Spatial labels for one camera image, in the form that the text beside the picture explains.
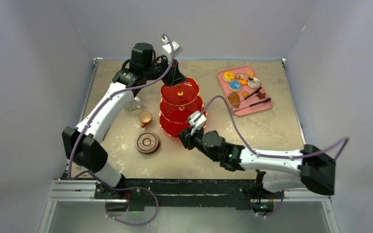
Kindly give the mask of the red three-tier cake stand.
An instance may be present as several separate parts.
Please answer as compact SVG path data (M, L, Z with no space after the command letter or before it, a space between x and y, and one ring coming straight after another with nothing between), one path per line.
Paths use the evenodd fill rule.
M182 130L189 127L188 117L204 109L199 92L196 80L190 77L171 87L162 85L159 124L168 136L177 138Z

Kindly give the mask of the black serving tongs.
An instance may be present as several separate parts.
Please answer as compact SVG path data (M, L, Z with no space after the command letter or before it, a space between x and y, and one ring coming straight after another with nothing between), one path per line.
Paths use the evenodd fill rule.
M243 99L240 101L240 106L238 109L232 109L231 110L233 112L238 112L238 111L241 111L241 110L244 110L246 108L249 108L249 107L254 107L254 106L257 106L257 105L261 105L261 104L264 104L264 103L268 103L271 101L271 97L267 97L266 99L263 99L263 100L260 100L256 95L258 92L262 92L262 87L259 87L258 89L256 89L254 92L252 92L250 94L250 96L247 98L247 99Z

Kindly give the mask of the pink serving tray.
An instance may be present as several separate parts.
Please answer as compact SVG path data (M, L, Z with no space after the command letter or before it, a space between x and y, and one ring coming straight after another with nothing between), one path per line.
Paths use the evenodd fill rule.
M236 76L237 74L245 74L247 71L252 71L252 72L254 73L255 77L258 78L258 77L256 76L254 70L253 70L250 66L243 66L243 67L230 68L230 69L227 69L227 70L232 71L232 72L235 74L235 76ZM225 81L223 80L223 78L222 78L224 72L227 71L227 70L220 71L220 72L218 72L218 74L217 74L217 79L218 79L218 81L219 81L219 83L220 83L220 85L221 85L221 88L222 88L222 90L223 90L223 92L224 92L224 94L225 94L226 97L227 97L227 95L228 95L229 93L232 92L232 91L229 89L229 87L228 87L228 84L229 84L229 83L225 82ZM264 88L264 86L263 86L262 83L261 83L261 86L260 86L260 87L263 88L263 89L262 89L262 92L265 92L265 93L267 94L267 92L266 92L266 90L265 90L265 88ZM249 92L249 93L252 93L252 92L254 92L255 90L256 90L256 89L251 89L251 88L249 88L247 85L242 85L242 89L241 89L239 92L237 92L237 93L239 94L239 96L240 96L240 101L244 99L244 98L241 96L241 93L242 93L243 91L247 91L247 92ZM272 107L272 100L271 100L270 102L268 102L268 103L264 103L264 104L257 105L257 106L254 106L254 107L249 107L249 108L246 108L246 109L241 110L241 111L238 111L238 112L233 112L232 110L231 110L231 111L232 111L236 116L244 116L244 115L248 115L248 114L253 114L253 113L256 113L256 112L264 111L264 110L270 109L271 107Z

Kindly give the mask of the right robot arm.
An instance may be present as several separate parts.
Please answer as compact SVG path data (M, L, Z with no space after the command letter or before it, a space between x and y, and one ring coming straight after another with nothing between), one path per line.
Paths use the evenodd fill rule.
M197 149L228 171L271 171L257 176L253 191L258 197L294 188L324 196L335 193L336 161L314 145L305 144L302 150L259 150L228 143L216 131L192 127L178 137L184 148Z

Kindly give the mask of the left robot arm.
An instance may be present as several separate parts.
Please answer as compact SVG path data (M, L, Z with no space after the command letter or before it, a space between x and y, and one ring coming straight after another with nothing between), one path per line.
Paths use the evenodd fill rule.
M103 182L112 198L125 194L125 177L108 162L108 153L101 142L118 114L142 88L159 81L174 86L186 80L175 59L181 52L182 47L175 41L164 41L161 56L156 56L151 44L134 45L131 58L114 75L94 109L77 126L65 127L62 132L70 180L74 179L72 164L76 164Z

